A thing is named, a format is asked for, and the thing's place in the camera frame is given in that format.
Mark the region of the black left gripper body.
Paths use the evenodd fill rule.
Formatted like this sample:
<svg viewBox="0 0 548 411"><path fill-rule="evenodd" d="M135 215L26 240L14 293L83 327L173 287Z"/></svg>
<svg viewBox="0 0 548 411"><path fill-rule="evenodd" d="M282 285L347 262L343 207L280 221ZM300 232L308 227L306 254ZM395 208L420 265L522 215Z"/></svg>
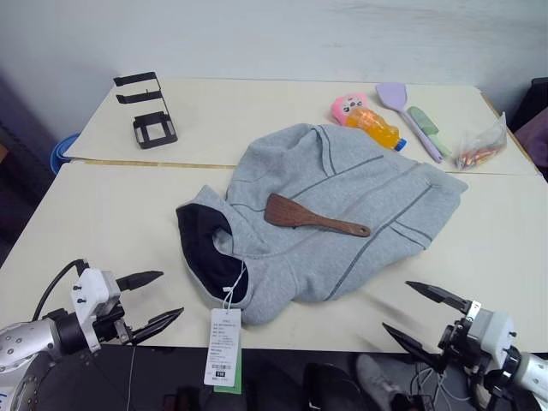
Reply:
<svg viewBox="0 0 548 411"><path fill-rule="evenodd" d="M97 317L93 329L100 343L112 340L118 340L121 344L130 343L133 334L125 323L124 315L122 304L118 302L107 314Z"/></svg>

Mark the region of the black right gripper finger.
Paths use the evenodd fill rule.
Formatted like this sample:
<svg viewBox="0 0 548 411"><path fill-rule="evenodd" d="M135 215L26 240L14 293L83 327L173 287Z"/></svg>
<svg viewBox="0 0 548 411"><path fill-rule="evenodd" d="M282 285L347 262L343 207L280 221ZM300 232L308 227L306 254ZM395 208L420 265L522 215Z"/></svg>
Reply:
<svg viewBox="0 0 548 411"><path fill-rule="evenodd" d="M431 301L446 304L462 314L467 314L472 306L470 300L463 299L440 287L416 281L406 281L405 283Z"/></svg>
<svg viewBox="0 0 548 411"><path fill-rule="evenodd" d="M416 359L426 363L435 372L444 371L446 361L442 355L426 352L420 342L386 323L382 323L382 326L402 348L413 355Z"/></svg>

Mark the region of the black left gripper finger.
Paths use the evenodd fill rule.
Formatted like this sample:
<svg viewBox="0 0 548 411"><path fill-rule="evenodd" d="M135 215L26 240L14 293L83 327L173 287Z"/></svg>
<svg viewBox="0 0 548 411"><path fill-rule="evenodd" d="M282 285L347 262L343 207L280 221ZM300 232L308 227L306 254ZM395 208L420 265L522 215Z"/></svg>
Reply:
<svg viewBox="0 0 548 411"><path fill-rule="evenodd" d="M150 319L145 326L131 332L128 343L138 345L139 343L156 336L171 325L183 312L184 308L180 307L161 313Z"/></svg>
<svg viewBox="0 0 548 411"><path fill-rule="evenodd" d="M137 272L118 278L116 284L121 291L134 290L146 286L160 278L163 274L162 271Z"/></svg>

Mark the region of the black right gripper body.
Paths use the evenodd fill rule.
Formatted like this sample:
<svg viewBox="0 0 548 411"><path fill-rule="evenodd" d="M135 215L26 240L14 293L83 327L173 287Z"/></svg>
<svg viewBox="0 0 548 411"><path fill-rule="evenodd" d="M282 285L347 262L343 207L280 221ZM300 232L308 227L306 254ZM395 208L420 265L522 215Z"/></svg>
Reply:
<svg viewBox="0 0 548 411"><path fill-rule="evenodd" d="M470 319L459 319L448 325L441 337L438 347L443 350L442 357L453 361L469 370L485 370L491 356L480 347L480 340L472 333L474 322Z"/></svg>

